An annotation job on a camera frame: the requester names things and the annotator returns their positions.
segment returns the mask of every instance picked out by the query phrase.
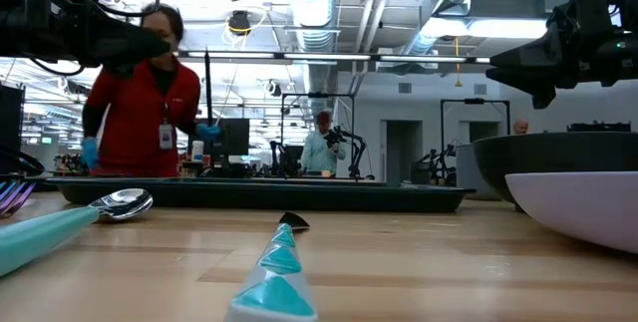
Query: teal utensil handle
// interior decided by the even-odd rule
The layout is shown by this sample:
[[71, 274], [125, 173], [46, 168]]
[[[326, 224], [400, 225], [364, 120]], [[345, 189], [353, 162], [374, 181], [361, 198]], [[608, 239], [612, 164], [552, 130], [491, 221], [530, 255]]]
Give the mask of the teal utensil handle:
[[0, 276], [46, 254], [99, 217], [96, 208], [82, 207], [0, 227]]

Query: dark gray bowl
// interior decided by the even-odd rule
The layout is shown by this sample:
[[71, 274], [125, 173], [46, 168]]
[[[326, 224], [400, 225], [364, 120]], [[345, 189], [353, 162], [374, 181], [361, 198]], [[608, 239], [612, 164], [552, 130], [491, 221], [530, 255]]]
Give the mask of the dark gray bowl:
[[635, 133], [528, 134], [481, 139], [473, 146], [483, 179], [512, 203], [508, 173], [638, 170]]

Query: person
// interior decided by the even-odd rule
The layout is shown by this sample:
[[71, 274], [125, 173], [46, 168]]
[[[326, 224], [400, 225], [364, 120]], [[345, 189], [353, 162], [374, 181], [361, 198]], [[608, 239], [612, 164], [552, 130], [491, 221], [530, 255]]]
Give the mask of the person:
[[529, 129], [529, 123], [526, 120], [518, 119], [514, 123], [514, 133], [516, 135], [527, 134], [528, 129]]
[[334, 177], [337, 172], [337, 159], [346, 158], [346, 152], [333, 144], [330, 148], [324, 139], [330, 130], [330, 115], [321, 112], [315, 119], [317, 130], [306, 137], [306, 142], [301, 153], [301, 169], [303, 171], [330, 171]]
[[[199, 77], [173, 54], [184, 33], [179, 12], [160, 5], [141, 24], [169, 43], [170, 51], [136, 65], [129, 77], [100, 72], [82, 112], [83, 160], [91, 174], [177, 176], [175, 127], [200, 139], [219, 134], [218, 127], [195, 123]], [[96, 136], [107, 108], [98, 149]]]

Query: wooden table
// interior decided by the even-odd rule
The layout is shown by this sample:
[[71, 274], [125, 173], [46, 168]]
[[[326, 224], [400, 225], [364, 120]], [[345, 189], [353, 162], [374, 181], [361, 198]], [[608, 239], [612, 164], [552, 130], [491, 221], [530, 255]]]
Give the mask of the wooden table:
[[[38, 194], [13, 221], [64, 205]], [[561, 236], [505, 202], [466, 201], [451, 215], [301, 215], [312, 229], [298, 251], [321, 321], [638, 321], [636, 256]], [[279, 216], [157, 208], [94, 225], [0, 278], [0, 320], [221, 321]]]

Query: dark hair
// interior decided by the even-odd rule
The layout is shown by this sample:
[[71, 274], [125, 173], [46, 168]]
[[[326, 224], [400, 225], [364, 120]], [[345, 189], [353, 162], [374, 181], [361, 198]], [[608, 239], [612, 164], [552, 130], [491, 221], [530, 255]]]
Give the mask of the dark hair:
[[[143, 12], [153, 12], [154, 4], [149, 4], [148, 6], [142, 9]], [[170, 24], [170, 29], [172, 33], [175, 34], [178, 42], [181, 42], [183, 39], [183, 20], [181, 20], [181, 14], [179, 11], [165, 4], [160, 4], [158, 8], [158, 12], [166, 15], [168, 18], [168, 23]], [[140, 25], [144, 24], [144, 18], [140, 22]]]
[[317, 114], [317, 119], [315, 121], [318, 124], [330, 123], [330, 115], [327, 112], [321, 112]]

